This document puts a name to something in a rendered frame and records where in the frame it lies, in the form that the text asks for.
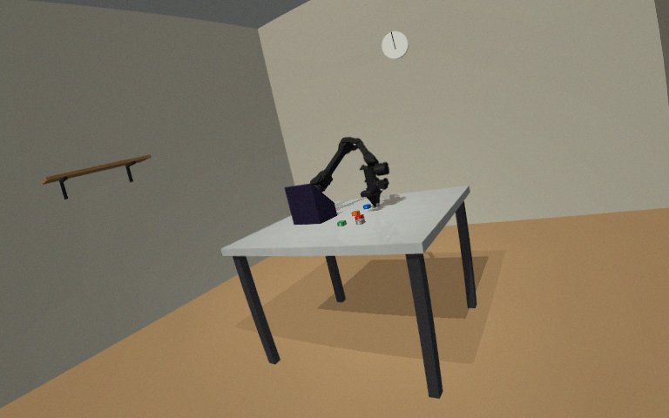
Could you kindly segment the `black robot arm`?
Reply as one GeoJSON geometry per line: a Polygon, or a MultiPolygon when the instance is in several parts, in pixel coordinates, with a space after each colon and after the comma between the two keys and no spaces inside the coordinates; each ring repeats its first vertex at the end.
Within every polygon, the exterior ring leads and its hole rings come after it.
{"type": "MultiPolygon", "coordinates": [[[[321,192],[324,192],[328,185],[330,185],[332,182],[332,174],[336,167],[340,164],[344,155],[347,155],[352,151],[356,151],[357,149],[360,149],[364,160],[368,164],[362,165],[360,168],[360,170],[364,170],[365,178],[372,178],[376,176],[376,174],[378,176],[389,174],[389,164],[387,162],[378,164],[378,161],[374,155],[368,151],[367,147],[360,138],[345,137],[339,143],[338,152],[332,157],[325,170],[319,172],[312,180],[310,180],[310,184],[314,185],[321,192]]],[[[375,179],[374,181],[374,189],[378,187],[386,190],[388,183],[389,182],[387,178],[382,180],[378,177],[377,180],[375,179]]]]}

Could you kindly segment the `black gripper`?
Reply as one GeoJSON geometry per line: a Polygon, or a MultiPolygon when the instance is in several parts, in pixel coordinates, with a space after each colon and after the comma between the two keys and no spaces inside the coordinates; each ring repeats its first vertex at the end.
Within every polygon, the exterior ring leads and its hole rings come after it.
{"type": "Polygon", "coordinates": [[[366,188],[367,190],[361,192],[361,197],[367,197],[374,207],[376,207],[377,203],[380,203],[381,193],[383,192],[381,191],[381,188],[377,187],[374,189],[374,181],[375,179],[377,180],[377,178],[378,177],[376,176],[372,178],[366,178],[364,181],[367,182],[368,188],[366,188]]]}

